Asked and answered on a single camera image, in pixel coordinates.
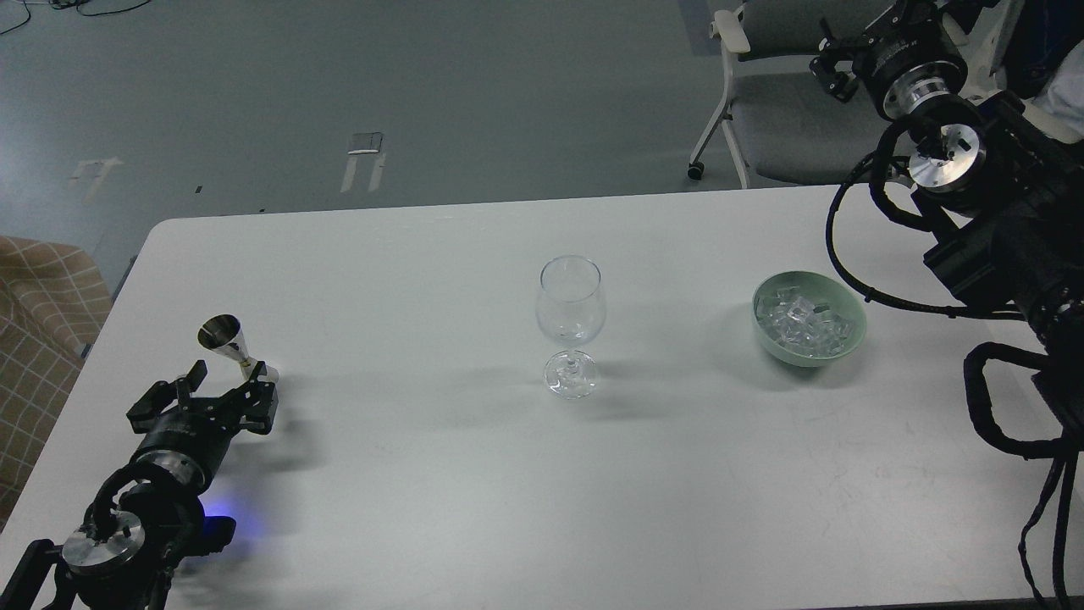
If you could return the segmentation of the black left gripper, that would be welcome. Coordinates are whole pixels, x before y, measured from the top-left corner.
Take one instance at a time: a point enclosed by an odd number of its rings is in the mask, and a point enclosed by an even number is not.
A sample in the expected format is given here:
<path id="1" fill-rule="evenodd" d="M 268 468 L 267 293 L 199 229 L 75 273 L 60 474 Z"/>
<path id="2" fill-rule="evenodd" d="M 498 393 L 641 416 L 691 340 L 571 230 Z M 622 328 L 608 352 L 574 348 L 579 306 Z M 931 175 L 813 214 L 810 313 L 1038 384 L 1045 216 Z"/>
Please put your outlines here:
<path id="1" fill-rule="evenodd" d="M 274 428 L 275 369 L 251 367 L 248 378 L 224 395 L 190 395 L 206 374 L 205 360 L 197 360 L 175 381 L 151 385 L 127 412 L 133 433 L 143 436 L 131 460 L 155 464 L 188 489 L 212 485 L 234 436 L 268 434 Z"/>

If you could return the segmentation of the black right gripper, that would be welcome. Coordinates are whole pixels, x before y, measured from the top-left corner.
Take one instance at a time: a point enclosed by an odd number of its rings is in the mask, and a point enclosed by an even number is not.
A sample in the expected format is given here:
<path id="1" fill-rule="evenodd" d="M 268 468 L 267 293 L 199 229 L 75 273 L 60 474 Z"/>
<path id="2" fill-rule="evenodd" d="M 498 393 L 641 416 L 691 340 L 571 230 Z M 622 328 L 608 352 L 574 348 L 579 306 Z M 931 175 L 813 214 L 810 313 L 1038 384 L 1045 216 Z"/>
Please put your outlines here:
<path id="1" fill-rule="evenodd" d="M 850 40 L 823 38 L 809 69 L 840 102 L 854 98 L 859 77 L 880 117 L 902 119 L 925 101 L 957 94 L 965 85 L 967 66 L 943 26 L 943 13 L 937 1 L 893 1 L 865 34 L 870 46 L 859 50 Z M 844 61 L 853 61 L 856 77 L 838 69 Z"/>

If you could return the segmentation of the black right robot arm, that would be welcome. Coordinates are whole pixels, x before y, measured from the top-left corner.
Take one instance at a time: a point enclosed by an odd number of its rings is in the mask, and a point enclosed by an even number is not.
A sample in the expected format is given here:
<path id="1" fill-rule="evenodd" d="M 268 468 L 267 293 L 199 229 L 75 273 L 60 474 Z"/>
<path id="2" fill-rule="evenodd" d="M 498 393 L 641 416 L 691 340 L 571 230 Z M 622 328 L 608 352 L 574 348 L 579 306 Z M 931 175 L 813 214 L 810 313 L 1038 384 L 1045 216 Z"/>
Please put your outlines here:
<path id="1" fill-rule="evenodd" d="M 991 447 L 1025 460 L 1049 460 L 1037 505 L 1020 533 L 1025 583 L 1034 584 L 1027 534 L 1057 499 L 1051 580 L 1054 601 L 1073 606 L 1064 583 L 1064 551 L 1081 456 L 1081 155 L 1025 118 L 1025 104 L 999 91 L 965 98 L 968 69 L 949 30 L 954 4 L 895 1 L 864 30 L 833 33 L 810 61 L 821 88 L 840 102 L 859 89 L 887 121 L 875 150 L 851 170 L 833 197 L 825 229 L 836 273 L 865 302 L 945 317 L 1021 320 L 1040 352 L 1014 345 L 976 345 L 963 362 L 965 405 L 975 432 Z M 956 304 L 914 302 L 872 288 L 841 263 L 835 219 L 843 197 L 867 178 L 872 203 L 896 225 L 929 233 L 924 264 Z M 1032 382 L 1059 421 L 1047 440 L 1019 440 L 995 420 L 988 389 L 990 362 L 1032 369 Z"/>

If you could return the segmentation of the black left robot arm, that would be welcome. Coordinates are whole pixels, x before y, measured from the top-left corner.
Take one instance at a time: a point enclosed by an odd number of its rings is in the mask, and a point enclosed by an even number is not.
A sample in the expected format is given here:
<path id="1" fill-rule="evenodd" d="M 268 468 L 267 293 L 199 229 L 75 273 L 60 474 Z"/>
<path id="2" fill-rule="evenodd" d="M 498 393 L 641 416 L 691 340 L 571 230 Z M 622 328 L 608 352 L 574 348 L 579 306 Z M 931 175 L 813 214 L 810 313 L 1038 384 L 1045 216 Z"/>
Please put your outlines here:
<path id="1" fill-rule="evenodd" d="M 234 436 L 267 434 L 278 406 L 275 369 L 243 369 L 222 395 L 197 395 L 207 374 L 198 360 L 175 381 L 152 385 L 128 410 L 141 444 L 86 507 L 62 544 L 33 541 L 3 590 L 4 609 L 30 609 L 53 580 L 50 609 L 163 609 L 183 560 L 223 551 L 236 531 L 210 516 L 201 495 L 212 485 Z"/>

